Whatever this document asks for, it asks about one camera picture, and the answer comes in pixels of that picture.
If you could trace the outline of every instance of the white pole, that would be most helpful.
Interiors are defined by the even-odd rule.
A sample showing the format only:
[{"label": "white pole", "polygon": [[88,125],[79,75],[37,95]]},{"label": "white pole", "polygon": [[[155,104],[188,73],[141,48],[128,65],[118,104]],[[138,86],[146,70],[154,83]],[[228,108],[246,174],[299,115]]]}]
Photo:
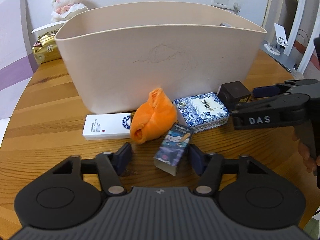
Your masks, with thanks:
[{"label": "white pole", "polygon": [[316,18],[316,22],[315,22],[315,25],[313,27],[313,31],[312,31],[312,34],[311,34],[311,37],[310,37],[310,41],[308,43],[308,46],[307,46],[307,49],[303,55],[303,58],[300,62],[300,65],[298,67],[298,71],[300,71],[301,73],[303,73],[307,66],[308,66],[308,63],[311,59],[311,56],[313,54],[313,51],[315,50],[315,45],[313,44],[313,40],[315,38],[317,38],[320,34],[320,1],[319,1],[319,7],[318,7],[318,13],[317,13],[317,18]]},{"label": "white pole", "polygon": [[291,28],[291,32],[289,34],[288,46],[284,49],[284,52],[283,52],[287,56],[289,56],[289,54],[290,54],[290,52],[292,50],[294,41],[295,41],[295,39],[297,37],[298,30],[299,30],[300,23],[301,23],[301,19],[302,19],[302,15],[303,15],[303,10],[304,10],[305,3],[306,3],[306,0],[299,0],[298,1],[296,15],[294,17],[292,28]]}]

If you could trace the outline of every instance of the blue and white floral box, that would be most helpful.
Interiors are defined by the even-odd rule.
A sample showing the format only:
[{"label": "blue and white floral box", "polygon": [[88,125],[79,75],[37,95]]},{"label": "blue and white floral box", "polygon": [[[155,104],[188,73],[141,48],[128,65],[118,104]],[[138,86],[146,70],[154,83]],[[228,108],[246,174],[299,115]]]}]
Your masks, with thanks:
[{"label": "blue and white floral box", "polygon": [[230,116],[215,93],[210,92],[173,101],[178,110],[179,123],[194,129],[194,133],[205,131],[227,123]]}]

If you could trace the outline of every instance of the metal screw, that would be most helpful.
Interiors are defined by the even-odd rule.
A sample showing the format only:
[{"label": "metal screw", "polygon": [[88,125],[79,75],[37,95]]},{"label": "metal screw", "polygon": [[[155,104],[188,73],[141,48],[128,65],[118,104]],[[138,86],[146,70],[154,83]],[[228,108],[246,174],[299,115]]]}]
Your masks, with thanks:
[{"label": "metal screw", "polygon": [[121,186],[111,186],[110,188],[108,188],[108,191],[111,194],[120,194],[120,193],[124,192],[124,188]]},{"label": "metal screw", "polygon": [[208,194],[212,191],[212,189],[209,186],[198,186],[196,191],[200,194]]}]

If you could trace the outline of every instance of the small cartoon box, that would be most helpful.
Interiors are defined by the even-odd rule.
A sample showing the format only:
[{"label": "small cartoon box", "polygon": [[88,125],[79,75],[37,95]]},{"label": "small cartoon box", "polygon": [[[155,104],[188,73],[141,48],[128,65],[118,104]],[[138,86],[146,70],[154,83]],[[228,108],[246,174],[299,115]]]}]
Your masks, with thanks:
[{"label": "small cartoon box", "polygon": [[180,98],[173,101],[179,123],[201,132],[227,123],[229,111],[215,93]]},{"label": "small cartoon box", "polygon": [[192,134],[193,129],[175,123],[164,137],[159,150],[154,156],[155,166],[175,176],[179,161],[189,144]]}]

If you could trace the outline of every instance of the qr code label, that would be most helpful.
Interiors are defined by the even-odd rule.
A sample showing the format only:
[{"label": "qr code label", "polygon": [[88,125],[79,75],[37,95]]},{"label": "qr code label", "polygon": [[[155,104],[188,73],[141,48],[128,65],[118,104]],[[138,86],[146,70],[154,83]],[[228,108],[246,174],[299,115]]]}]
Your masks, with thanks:
[{"label": "qr code label", "polygon": [[53,45],[49,45],[48,47],[47,47],[47,52],[53,52]]}]

